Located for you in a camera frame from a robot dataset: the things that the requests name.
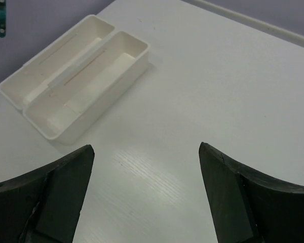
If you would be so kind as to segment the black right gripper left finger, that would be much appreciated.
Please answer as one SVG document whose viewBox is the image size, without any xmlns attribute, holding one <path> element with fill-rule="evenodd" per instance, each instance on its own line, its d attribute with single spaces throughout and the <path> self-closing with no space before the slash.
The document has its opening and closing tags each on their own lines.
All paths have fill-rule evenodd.
<svg viewBox="0 0 304 243">
<path fill-rule="evenodd" d="M 94 162 L 85 145 L 0 182 L 0 242 L 72 242 Z"/>
</svg>

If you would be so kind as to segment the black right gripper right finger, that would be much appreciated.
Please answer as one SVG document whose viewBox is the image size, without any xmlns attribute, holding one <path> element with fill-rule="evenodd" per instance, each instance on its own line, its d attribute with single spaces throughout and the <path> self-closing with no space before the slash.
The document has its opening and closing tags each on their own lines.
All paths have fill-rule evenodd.
<svg viewBox="0 0 304 243">
<path fill-rule="evenodd" d="M 218 242 L 304 242 L 304 186 L 244 165 L 208 143 L 200 167 Z"/>
</svg>

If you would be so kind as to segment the silver spoon teal handle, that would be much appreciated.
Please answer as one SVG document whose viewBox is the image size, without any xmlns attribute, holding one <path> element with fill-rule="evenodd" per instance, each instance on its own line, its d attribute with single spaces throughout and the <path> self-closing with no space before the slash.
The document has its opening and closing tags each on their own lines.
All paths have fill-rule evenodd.
<svg viewBox="0 0 304 243">
<path fill-rule="evenodd" d="M 6 0 L 0 0 L 0 38 L 4 38 L 6 36 L 6 15 Z"/>
</svg>

